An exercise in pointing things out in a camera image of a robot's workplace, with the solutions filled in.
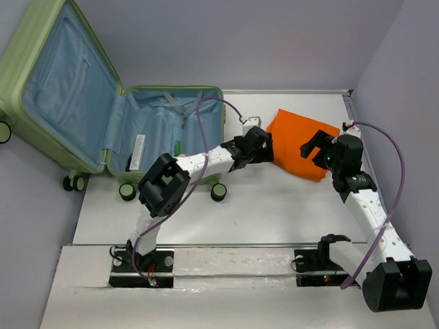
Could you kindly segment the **orange cloth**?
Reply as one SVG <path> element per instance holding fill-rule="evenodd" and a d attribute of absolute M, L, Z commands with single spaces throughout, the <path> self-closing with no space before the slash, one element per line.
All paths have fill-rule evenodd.
<path fill-rule="evenodd" d="M 300 155 L 300 146 L 307 143 L 318 130 L 331 136 L 340 133 L 337 127 L 280 108 L 267 127 L 267 131 L 272 134 L 274 164 L 306 180 L 319 182 L 324 179 L 327 170 Z"/>

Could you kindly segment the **small green bottle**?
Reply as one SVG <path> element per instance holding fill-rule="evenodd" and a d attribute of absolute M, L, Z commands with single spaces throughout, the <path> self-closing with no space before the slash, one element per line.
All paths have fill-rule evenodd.
<path fill-rule="evenodd" d="M 175 147 L 174 147 L 174 153 L 175 156 L 179 156 L 180 155 L 180 141 L 176 141 Z"/>

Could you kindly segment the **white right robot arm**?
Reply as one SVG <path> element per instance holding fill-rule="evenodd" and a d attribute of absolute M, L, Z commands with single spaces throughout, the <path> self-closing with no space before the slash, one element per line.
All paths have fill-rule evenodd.
<path fill-rule="evenodd" d="M 355 127 L 339 136 L 318 130 L 301 146 L 303 158 L 317 152 L 313 163 L 331 173 L 335 191 L 353 214 L 368 246 L 361 253 L 347 236 L 328 234 L 303 264 L 306 271 L 334 266 L 344 270 L 348 277 L 341 288 L 357 283 L 373 312 L 421 309 L 432 268 L 427 260 L 415 257 L 396 232 L 381 205 L 377 185 L 362 169 L 363 150 L 361 133 Z"/>

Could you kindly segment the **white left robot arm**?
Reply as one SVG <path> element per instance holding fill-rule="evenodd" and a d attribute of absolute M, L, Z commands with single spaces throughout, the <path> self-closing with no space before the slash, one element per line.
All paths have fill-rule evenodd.
<path fill-rule="evenodd" d="M 151 265 L 150 252 L 156 249 L 162 223 L 181 207 L 204 178 L 273 161 L 272 135 L 257 126 L 206 153 L 176 158 L 168 153 L 159 156 L 138 184 L 139 216 L 127 241 L 130 265 L 138 271 Z"/>

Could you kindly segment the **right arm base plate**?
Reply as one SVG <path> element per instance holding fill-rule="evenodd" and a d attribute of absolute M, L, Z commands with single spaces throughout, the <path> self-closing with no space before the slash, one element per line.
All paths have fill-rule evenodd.
<path fill-rule="evenodd" d="M 299 287 L 340 287 L 348 273 L 331 260 L 329 249 L 295 249 L 290 263 Z"/>

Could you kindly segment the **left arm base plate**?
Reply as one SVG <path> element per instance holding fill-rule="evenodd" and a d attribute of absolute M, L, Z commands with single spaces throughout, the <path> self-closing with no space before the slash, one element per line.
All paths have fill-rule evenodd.
<path fill-rule="evenodd" d="M 113 288 L 170 289 L 174 287 L 174 250 L 156 249 L 136 257 L 132 266 L 129 250 L 122 246 L 109 249 L 112 265 L 108 285 Z"/>

